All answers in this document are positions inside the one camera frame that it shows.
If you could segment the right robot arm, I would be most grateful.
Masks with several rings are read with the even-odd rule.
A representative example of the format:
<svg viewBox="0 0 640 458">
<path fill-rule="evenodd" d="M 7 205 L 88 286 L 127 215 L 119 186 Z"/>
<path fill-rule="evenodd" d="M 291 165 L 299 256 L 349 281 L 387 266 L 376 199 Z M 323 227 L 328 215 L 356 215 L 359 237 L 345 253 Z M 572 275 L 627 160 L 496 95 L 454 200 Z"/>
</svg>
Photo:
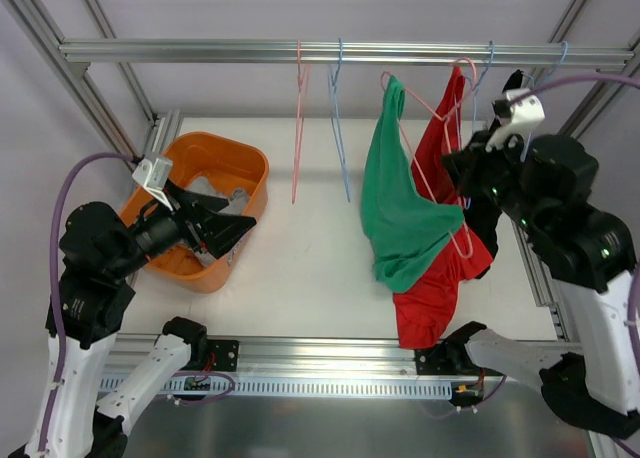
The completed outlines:
<svg viewBox="0 0 640 458">
<path fill-rule="evenodd" d="M 471 322 L 448 337 L 447 364 L 461 375 L 479 367 L 512 377 L 565 423 L 627 439 L 639 429 L 629 304 L 636 255 L 624 222 L 588 201 L 597 160 L 563 135 L 495 151 L 487 141 L 475 134 L 442 165 L 462 196 L 487 199 L 525 232 L 562 291 L 581 349 L 549 352 Z"/>
</svg>

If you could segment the green tank top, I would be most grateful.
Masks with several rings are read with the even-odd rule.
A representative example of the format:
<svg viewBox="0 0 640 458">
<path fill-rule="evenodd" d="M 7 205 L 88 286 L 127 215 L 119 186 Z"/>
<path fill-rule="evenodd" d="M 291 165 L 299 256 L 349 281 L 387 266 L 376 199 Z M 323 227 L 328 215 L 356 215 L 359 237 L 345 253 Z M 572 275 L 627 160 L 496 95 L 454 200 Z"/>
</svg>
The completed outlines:
<svg viewBox="0 0 640 458">
<path fill-rule="evenodd" d="M 373 250 L 373 274 L 408 291 L 463 224 L 462 210 L 422 197 L 401 144 L 404 85 L 390 76 L 364 167 L 360 216 Z"/>
</svg>

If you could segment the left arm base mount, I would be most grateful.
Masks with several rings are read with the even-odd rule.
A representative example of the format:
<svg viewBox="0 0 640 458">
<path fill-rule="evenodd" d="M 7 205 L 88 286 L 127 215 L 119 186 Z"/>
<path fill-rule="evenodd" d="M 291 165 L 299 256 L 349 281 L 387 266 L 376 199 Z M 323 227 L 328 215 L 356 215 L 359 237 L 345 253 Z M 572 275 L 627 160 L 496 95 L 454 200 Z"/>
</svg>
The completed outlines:
<svg viewBox="0 0 640 458">
<path fill-rule="evenodd" d="M 238 340 L 209 339 L 206 354 L 206 371 L 235 372 L 237 370 L 240 343 Z"/>
</svg>

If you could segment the blue hanger of red top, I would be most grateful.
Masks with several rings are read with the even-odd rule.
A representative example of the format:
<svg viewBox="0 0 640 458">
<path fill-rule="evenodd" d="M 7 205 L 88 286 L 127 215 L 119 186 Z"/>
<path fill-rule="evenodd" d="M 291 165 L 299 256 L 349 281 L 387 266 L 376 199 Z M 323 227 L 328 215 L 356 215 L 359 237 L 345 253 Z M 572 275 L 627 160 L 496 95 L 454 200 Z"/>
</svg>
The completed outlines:
<svg viewBox="0 0 640 458">
<path fill-rule="evenodd" d="M 472 123 L 471 123 L 471 131 L 472 132 L 475 131 L 475 124 L 476 124 L 476 118 L 477 118 L 478 88 L 482 85 L 482 82 L 483 82 L 486 74 L 490 70 L 490 68 L 491 68 L 491 66 L 493 64 L 494 56 L 495 56 L 495 42 L 493 40 L 490 40 L 488 42 L 488 46 L 489 46 L 489 58 L 488 58 L 487 63 L 484 65 L 484 68 L 483 68 L 482 72 L 480 74 L 477 74 L 477 72 L 473 72 L 469 76 L 467 76 L 465 74 L 462 74 L 462 76 L 469 82 L 469 90 L 472 93 L 472 105 L 473 105 Z M 458 106 L 455 109 L 455 114 L 454 114 L 454 116 L 455 116 L 455 118 L 457 120 L 456 126 L 457 126 L 457 132 L 458 132 L 458 144 L 459 145 L 462 144 L 462 132 L 460 131 L 460 126 L 461 126 L 461 121 L 462 121 L 461 108 L 462 108 L 462 106 Z"/>
</svg>

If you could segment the grey tank top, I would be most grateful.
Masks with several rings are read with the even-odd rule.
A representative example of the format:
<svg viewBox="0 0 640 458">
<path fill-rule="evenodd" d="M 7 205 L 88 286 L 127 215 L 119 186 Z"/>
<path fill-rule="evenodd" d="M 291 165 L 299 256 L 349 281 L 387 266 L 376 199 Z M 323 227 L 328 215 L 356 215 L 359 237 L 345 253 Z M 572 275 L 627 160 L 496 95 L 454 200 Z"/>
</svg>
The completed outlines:
<svg viewBox="0 0 640 458">
<path fill-rule="evenodd" d="M 230 215 L 241 215 L 246 209 L 251 198 L 250 194 L 244 188 L 235 188 L 230 195 L 225 195 L 224 193 L 216 190 L 216 188 L 211 185 L 210 181 L 205 176 L 200 176 L 194 179 L 187 186 L 186 191 L 202 194 L 209 197 L 226 199 L 228 201 L 228 205 L 222 208 L 220 212 Z M 232 249 L 227 254 L 225 259 L 229 266 L 231 266 L 237 249 L 240 247 L 243 240 L 244 235 L 238 240 L 237 243 L 234 244 Z M 194 252 L 194 256 L 203 266 L 203 268 L 210 267 L 216 261 L 216 258 L 214 258 L 213 255 L 211 255 L 209 252 Z"/>
</svg>

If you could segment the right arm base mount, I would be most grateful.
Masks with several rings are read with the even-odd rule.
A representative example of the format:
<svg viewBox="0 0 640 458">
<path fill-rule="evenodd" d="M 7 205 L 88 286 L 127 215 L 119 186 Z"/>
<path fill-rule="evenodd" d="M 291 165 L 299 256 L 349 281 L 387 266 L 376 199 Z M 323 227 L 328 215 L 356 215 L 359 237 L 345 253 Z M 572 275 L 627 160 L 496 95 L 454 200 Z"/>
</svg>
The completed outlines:
<svg viewBox="0 0 640 458">
<path fill-rule="evenodd" d="M 418 376 L 457 376 L 458 384 L 452 385 L 449 403 L 453 413 L 477 413 L 478 408 L 489 401 L 502 388 L 507 376 L 473 364 L 464 354 L 464 349 L 444 342 L 427 349 L 414 351 L 414 361 Z"/>
</svg>

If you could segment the blue hanger of grey top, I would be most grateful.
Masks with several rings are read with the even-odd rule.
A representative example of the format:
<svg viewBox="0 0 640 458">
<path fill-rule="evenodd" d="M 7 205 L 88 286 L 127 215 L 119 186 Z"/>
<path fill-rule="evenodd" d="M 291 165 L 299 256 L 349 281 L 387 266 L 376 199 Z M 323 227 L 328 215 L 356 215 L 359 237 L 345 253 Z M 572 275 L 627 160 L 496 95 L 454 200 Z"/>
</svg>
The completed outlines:
<svg viewBox="0 0 640 458">
<path fill-rule="evenodd" d="M 346 152 L 344 147 L 344 140 L 341 129 L 339 102 L 338 102 L 338 84 L 341 72 L 341 66 L 344 56 L 344 45 L 341 38 L 338 39 L 338 59 L 335 66 L 329 65 L 327 67 L 327 85 L 328 85 L 328 97 L 330 106 L 330 124 L 334 137 L 334 143 L 336 146 L 336 152 L 340 165 L 345 198 L 348 203 L 351 202 L 351 185 L 349 172 L 347 167 Z"/>
</svg>

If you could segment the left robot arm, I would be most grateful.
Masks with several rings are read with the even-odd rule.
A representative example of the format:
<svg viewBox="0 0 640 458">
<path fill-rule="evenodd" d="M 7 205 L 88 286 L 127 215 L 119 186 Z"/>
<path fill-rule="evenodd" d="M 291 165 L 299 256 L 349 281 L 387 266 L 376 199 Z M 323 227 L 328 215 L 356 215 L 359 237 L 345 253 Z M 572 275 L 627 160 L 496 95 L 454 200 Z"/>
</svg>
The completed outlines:
<svg viewBox="0 0 640 458">
<path fill-rule="evenodd" d="M 46 328 L 46 391 L 29 441 L 15 457 L 120 457 L 144 410 L 183 368 L 207 360 L 204 325 L 175 317 L 152 351 L 105 397 L 100 379 L 135 291 L 128 282 L 176 245 L 222 258 L 256 225 L 254 217 L 227 212 L 226 198 L 166 184 L 167 203 L 148 200 L 131 224 L 94 201 L 67 218 L 54 248 L 64 270 L 51 293 Z"/>
</svg>

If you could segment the red tank top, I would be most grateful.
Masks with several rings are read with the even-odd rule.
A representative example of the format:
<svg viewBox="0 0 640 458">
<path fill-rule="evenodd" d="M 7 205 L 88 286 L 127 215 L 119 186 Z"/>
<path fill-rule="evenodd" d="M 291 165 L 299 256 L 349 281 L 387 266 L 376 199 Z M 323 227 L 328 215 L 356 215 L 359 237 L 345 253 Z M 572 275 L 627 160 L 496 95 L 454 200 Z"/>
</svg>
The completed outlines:
<svg viewBox="0 0 640 458">
<path fill-rule="evenodd" d="M 447 202 L 452 184 L 440 158 L 460 149 L 454 114 L 464 92 L 465 78 L 456 66 L 411 163 L 418 193 L 458 211 L 460 200 Z M 399 345 L 411 350 L 435 346 L 453 319 L 460 283 L 475 279 L 494 259 L 469 226 L 461 226 L 416 283 L 393 295 Z"/>
</svg>

